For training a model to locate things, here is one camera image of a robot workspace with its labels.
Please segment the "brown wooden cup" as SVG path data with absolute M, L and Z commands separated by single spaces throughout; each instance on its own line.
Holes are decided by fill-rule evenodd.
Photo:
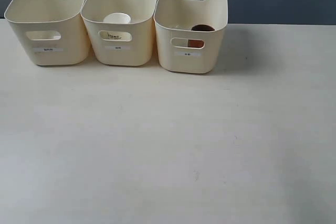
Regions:
M 203 48 L 205 45 L 205 42 L 202 39 L 196 38 L 196 33 L 197 32 L 213 32 L 214 30 L 215 29 L 212 26 L 206 25 L 206 24 L 198 24 L 198 25 L 193 26 L 191 28 L 191 31 L 193 31 L 192 38 L 188 39 L 187 46 L 189 48 L 196 48 L 196 49 Z

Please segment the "white paper cup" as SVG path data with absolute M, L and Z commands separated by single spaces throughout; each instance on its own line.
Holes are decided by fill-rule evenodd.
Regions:
M 103 22 L 108 24 L 129 24 L 130 21 L 131 17 L 125 13 L 111 13 L 103 19 Z M 108 40 L 130 41 L 132 36 L 126 32 L 107 31 L 105 38 Z

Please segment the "clear plastic bottle white cap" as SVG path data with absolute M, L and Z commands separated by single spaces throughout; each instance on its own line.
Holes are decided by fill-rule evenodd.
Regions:
M 32 41 L 59 40 L 61 38 L 61 34 L 54 30 L 27 31 L 26 36 Z

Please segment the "middle cream plastic bin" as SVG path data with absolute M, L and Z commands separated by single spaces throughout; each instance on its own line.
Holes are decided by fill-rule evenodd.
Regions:
M 157 0 L 86 0 L 81 17 L 85 23 L 94 54 L 105 65 L 141 66 L 151 56 L 155 41 L 154 10 Z M 125 13 L 129 24 L 108 24 L 103 19 L 111 13 Z M 107 31 L 130 33 L 130 41 L 108 40 Z

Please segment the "cream plastic bin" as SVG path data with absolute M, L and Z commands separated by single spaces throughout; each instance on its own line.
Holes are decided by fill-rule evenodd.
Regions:
M 12 0 L 4 17 L 30 60 L 39 66 L 75 65 L 86 59 L 90 39 L 81 9 L 85 0 Z M 32 41 L 27 31 L 54 30 L 59 40 Z
M 228 0 L 157 0 L 154 22 L 161 67 L 203 74 L 216 65 Z
M 86 0 L 81 17 L 85 23 L 94 54 L 105 65 L 141 66 L 151 56 L 155 41 L 154 10 L 157 0 Z M 108 24 L 103 19 L 111 13 L 125 13 L 129 24 Z M 130 41 L 108 40 L 107 31 L 130 33 Z

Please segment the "right cream plastic bin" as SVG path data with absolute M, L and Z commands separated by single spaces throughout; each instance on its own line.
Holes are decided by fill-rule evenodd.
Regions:
M 216 65 L 228 0 L 157 0 L 154 22 L 161 67 L 203 74 Z

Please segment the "left cream plastic bin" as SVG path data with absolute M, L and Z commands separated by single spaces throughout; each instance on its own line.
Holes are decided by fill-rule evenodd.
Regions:
M 90 39 L 81 9 L 85 0 L 12 0 L 4 17 L 30 60 L 39 66 L 75 65 L 86 59 Z M 32 41 L 27 31 L 54 30 L 59 40 Z

